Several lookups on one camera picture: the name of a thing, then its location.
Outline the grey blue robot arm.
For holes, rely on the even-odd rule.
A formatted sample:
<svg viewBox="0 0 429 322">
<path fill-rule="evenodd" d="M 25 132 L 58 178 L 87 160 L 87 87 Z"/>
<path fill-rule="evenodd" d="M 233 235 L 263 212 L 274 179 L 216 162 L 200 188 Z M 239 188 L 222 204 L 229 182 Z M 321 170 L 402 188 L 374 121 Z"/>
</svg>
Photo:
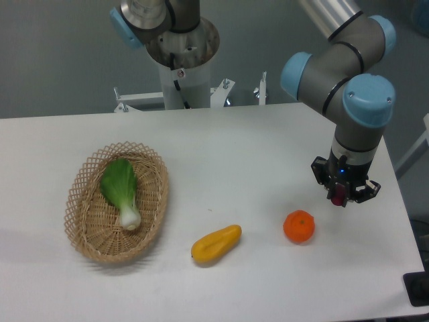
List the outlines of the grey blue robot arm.
<svg viewBox="0 0 429 322">
<path fill-rule="evenodd" d="M 328 158 L 311 167 L 334 205 L 362 203 L 380 185 L 368 171 L 395 103 L 395 89 L 369 68 L 391 52 L 393 25 L 366 16 L 354 1 L 302 1 L 302 8 L 330 42 L 322 56 L 294 54 L 280 84 L 295 100 L 332 121 Z M 160 72 L 166 109 L 222 107 L 233 84 L 209 85 L 209 64 L 219 49 L 216 27 L 198 1 L 122 1 L 110 11 L 113 27 L 131 48 L 145 47 Z"/>
</svg>

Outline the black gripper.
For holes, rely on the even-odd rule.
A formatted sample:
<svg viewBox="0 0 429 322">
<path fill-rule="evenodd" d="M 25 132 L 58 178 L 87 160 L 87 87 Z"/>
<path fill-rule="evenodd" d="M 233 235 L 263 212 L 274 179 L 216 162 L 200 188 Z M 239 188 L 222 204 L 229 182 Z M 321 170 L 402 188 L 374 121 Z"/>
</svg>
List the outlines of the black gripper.
<svg viewBox="0 0 429 322">
<path fill-rule="evenodd" d="M 311 164 L 311 169 L 317 183 L 327 190 L 327 196 L 332 196 L 331 189 L 336 183 L 346 186 L 349 183 L 355 188 L 351 200 L 363 203 L 377 196 L 381 185 L 374 180 L 368 180 L 368 171 L 372 161 L 364 164 L 350 164 L 349 159 L 342 154 L 338 156 L 330 151 L 328 160 L 317 156 Z"/>
</svg>

